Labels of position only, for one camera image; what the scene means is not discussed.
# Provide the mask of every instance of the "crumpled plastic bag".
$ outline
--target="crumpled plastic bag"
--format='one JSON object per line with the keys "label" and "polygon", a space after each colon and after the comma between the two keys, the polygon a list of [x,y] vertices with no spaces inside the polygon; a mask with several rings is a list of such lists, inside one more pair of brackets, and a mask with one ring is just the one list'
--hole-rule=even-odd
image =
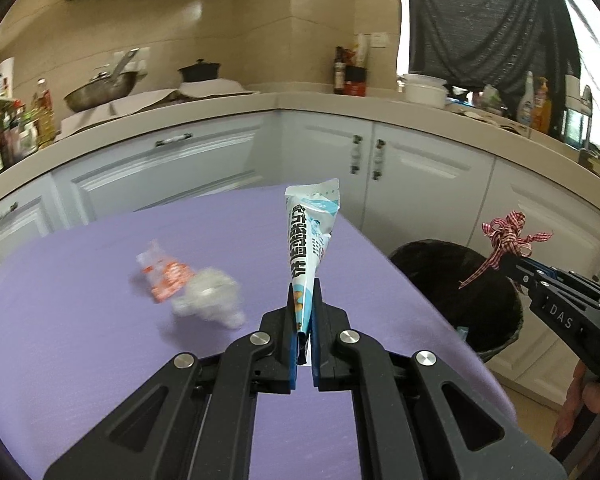
{"label": "crumpled plastic bag", "polygon": [[222,270],[208,267],[197,272],[187,282],[184,295],[173,298],[171,305],[178,316],[195,314],[207,321],[217,321],[235,330],[244,325],[246,317],[238,307],[240,286]]}

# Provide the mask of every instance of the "kitchen floor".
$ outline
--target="kitchen floor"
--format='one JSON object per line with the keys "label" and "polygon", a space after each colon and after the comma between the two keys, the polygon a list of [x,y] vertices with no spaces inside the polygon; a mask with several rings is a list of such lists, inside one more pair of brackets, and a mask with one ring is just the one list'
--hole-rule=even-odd
{"label": "kitchen floor", "polygon": [[513,402],[518,414],[518,424],[522,431],[535,440],[545,450],[551,449],[551,434],[558,413],[534,400],[525,397],[506,386],[504,391]]}

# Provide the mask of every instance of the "red checkered ribbon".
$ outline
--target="red checkered ribbon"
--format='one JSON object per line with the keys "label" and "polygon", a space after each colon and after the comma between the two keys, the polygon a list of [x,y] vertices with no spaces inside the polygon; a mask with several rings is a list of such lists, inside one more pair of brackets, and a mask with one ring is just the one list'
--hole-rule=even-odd
{"label": "red checkered ribbon", "polygon": [[478,278],[489,267],[497,269],[500,259],[504,253],[514,253],[518,256],[531,256],[531,242],[545,242],[553,236],[552,233],[537,233],[525,238],[520,238],[520,232],[525,226],[525,214],[520,211],[512,211],[506,218],[496,218],[490,224],[482,224],[485,236],[491,239],[493,253],[485,262],[464,282],[459,288],[469,285]]}

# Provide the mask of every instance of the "cabinet door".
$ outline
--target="cabinet door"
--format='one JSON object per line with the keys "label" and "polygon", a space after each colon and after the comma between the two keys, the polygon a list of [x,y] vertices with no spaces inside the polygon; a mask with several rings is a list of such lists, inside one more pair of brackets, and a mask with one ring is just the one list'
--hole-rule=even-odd
{"label": "cabinet door", "polygon": [[0,264],[21,245],[68,228],[50,174],[0,200]]}
{"label": "cabinet door", "polygon": [[560,339],[535,361],[516,382],[543,397],[562,404],[573,379],[578,357]]}
{"label": "cabinet door", "polygon": [[372,122],[360,119],[283,112],[282,182],[315,184],[338,178],[340,212],[360,229],[372,129]]}
{"label": "cabinet door", "polygon": [[121,142],[54,172],[72,224],[255,184],[279,164],[273,113],[185,124]]}
{"label": "cabinet door", "polygon": [[466,245],[494,156],[406,128],[374,127],[362,232],[383,252],[424,238]]}
{"label": "cabinet door", "polygon": [[[526,215],[523,235],[538,231],[553,232],[554,236],[542,243],[533,244],[532,257],[548,266],[574,270],[591,278],[600,268],[600,213],[557,184],[515,164],[498,160],[484,201],[480,222],[490,222],[513,210]],[[489,239],[476,229],[470,247],[487,256],[491,253]],[[520,339],[489,362],[489,367],[501,375],[518,381],[538,359],[554,361],[557,336],[528,309],[529,300],[522,298],[525,306],[525,325]],[[545,377],[532,379],[527,375],[525,385],[536,393],[557,398],[557,392],[571,381],[574,355],[563,359],[559,367],[534,366],[543,370]]]}

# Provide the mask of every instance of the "purple foam mat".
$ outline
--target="purple foam mat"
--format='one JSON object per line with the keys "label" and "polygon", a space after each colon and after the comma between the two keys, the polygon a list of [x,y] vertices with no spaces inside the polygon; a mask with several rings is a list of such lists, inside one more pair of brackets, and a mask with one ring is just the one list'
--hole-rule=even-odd
{"label": "purple foam mat", "polygon": [[[32,480],[175,354],[222,352],[285,304],[284,203],[283,186],[180,200],[54,233],[0,266],[0,437]],[[153,239],[194,269],[233,276],[246,325],[232,332],[155,303],[136,262]],[[393,352],[435,352],[515,420],[471,349],[342,216],[318,276],[352,327]],[[291,396],[260,395],[250,476],[360,478],[350,395],[319,393],[307,367]]]}

